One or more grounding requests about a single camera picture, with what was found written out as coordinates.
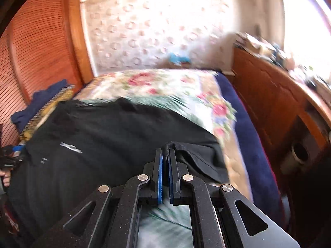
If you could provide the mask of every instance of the white logo print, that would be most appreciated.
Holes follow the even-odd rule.
[[[40,163],[44,164],[45,161],[47,161],[48,159],[47,158],[42,158],[42,160],[40,161]]]
[[[62,142],[62,143],[60,143],[60,145],[66,147],[72,151],[75,151],[77,153],[82,153],[82,150],[77,149],[75,146],[73,146],[71,144],[66,144],[66,143]]]

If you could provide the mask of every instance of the black t-shirt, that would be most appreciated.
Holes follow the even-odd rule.
[[[193,159],[183,158],[190,172],[228,180],[216,138],[173,111],[125,99],[62,102],[27,142],[29,158],[13,172],[9,201],[37,238],[99,185],[123,185],[141,174],[168,142],[202,146]]]

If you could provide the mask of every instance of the wooden wardrobe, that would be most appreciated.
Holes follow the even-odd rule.
[[[17,143],[10,116],[34,92],[62,79],[77,92],[93,78],[79,0],[73,1],[69,7],[69,0],[27,0],[0,38],[1,146]]]

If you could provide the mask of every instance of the folded blue clothing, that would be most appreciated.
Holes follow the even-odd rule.
[[[174,53],[170,53],[169,61],[176,65],[181,65],[181,63],[191,63],[191,59],[188,56],[177,56]]]
[[[15,112],[11,116],[12,122],[21,133],[28,122],[33,118],[43,106],[54,98],[65,86],[67,79],[63,79],[45,90],[40,90],[32,95],[31,103],[22,111]]]

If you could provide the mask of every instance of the window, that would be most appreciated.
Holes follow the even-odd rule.
[[[284,0],[284,51],[326,81],[331,77],[331,11],[323,0],[315,0],[321,15],[309,0]]]

